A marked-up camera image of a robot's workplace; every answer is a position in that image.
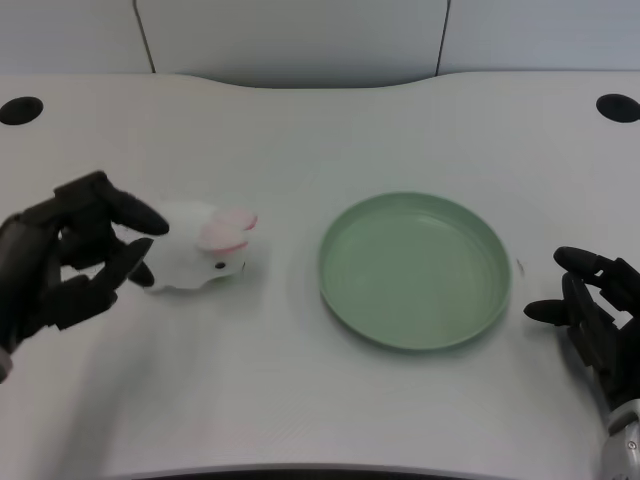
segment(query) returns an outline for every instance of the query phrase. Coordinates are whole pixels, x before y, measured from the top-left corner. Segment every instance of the rabbit head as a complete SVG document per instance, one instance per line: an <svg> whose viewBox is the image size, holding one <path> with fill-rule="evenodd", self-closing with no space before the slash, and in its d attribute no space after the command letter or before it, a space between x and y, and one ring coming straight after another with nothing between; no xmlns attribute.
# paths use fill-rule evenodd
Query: rabbit head
<svg viewBox="0 0 640 480"><path fill-rule="evenodd" d="M257 220L248 210L218 210L201 228L197 247L213 267L212 278L242 271L249 243L245 232L255 227Z"/></svg>

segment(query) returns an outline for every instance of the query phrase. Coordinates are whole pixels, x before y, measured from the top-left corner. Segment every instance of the rabbit ear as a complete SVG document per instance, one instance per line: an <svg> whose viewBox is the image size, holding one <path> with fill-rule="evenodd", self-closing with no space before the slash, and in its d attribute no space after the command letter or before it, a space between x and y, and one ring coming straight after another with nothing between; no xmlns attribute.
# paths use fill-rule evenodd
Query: rabbit ear
<svg viewBox="0 0 640 480"><path fill-rule="evenodd" d="M251 230L258 222L258 216L246 208L225 208L213 214L213 220L232 225L240 230Z"/></svg>
<svg viewBox="0 0 640 480"><path fill-rule="evenodd" d="M198 248L212 253L230 253L247 246L242 230L222 223L212 221L200 230Z"/></svg>

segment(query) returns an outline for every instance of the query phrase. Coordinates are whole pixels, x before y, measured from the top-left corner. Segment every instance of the panel seam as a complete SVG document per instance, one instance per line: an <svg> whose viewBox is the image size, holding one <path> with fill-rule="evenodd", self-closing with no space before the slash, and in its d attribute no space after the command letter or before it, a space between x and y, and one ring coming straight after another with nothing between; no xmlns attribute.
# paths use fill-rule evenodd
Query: panel seam
<svg viewBox="0 0 640 480"><path fill-rule="evenodd" d="M442 61L442 51L444 49L444 37L447 35L447 26L449 25L449 13L451 12L451 1L447 0L447 13L444 16L444 27L442 28L442 40L440 40L440 51L438 52L438 63L436 64L435 77L440 74L440 62Z"/></svg>
<svg viewBox="0 0 640 480"><path fill-rule="evenodd" d="M156 66L153 63L153 57L151 56L151 50L149 49L149 42L147 41L147 34L144 32L144 26L142 25L142 17L140 17L140 11L138 10L138 0L133 0L133 12L135 13L136 20L138 21L140 36L142 37L142 43L144 44L144 49L147 52L147 60L149 61L151 72L156 73Z"/></svg>

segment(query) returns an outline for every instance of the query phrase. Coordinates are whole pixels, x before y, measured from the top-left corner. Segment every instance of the white wall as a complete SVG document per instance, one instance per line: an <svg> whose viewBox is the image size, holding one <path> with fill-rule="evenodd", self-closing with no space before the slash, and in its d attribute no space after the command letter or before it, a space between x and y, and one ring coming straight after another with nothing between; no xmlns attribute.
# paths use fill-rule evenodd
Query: white wall
<svg viewBox="0 0 640 480"><path fill-rule="evenodd" d="M0 73L150 71L131 0L0 0Z"/></svg>
<svg viewBox="0 0 640 480"><path fill-rule="evenodd" d="M434 75L446 0L138 0L158 72L262 87Z"/></svg>
<svg viewBox="0 0 640 480"><path fill-rule="evenodd" d="M434 75L447 0L138 0L158 72L367 87ZM451 0L440 73L640 70L640 0ZM0 74L150 72L133 0L0 0Z"/></svg>
<svg viewBox="0 0 640 480"><path fill-rule="evenodd" d="M440 73L640 70L640 0L451 0Z"/></svg>

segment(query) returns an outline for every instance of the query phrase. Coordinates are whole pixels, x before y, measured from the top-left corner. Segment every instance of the black grommet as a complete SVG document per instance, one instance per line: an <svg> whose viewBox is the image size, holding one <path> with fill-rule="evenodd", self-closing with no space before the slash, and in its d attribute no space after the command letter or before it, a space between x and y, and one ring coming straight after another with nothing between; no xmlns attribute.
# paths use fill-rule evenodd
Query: black grommet
<svg viewBox="0 0 640 480"><path fill-rule="evenodd" d="M596 102L598 111L609 120L618 123L632 123L640 120L640 104L633 98L619 93L604 95Z"/></svg>
<svg viewBox="0 0 640 480"><path fill-rule="evenodd" d="M0 122L5 125L24 125L38 118L43 108L39 98L14 98L0 107Z"/></svg>

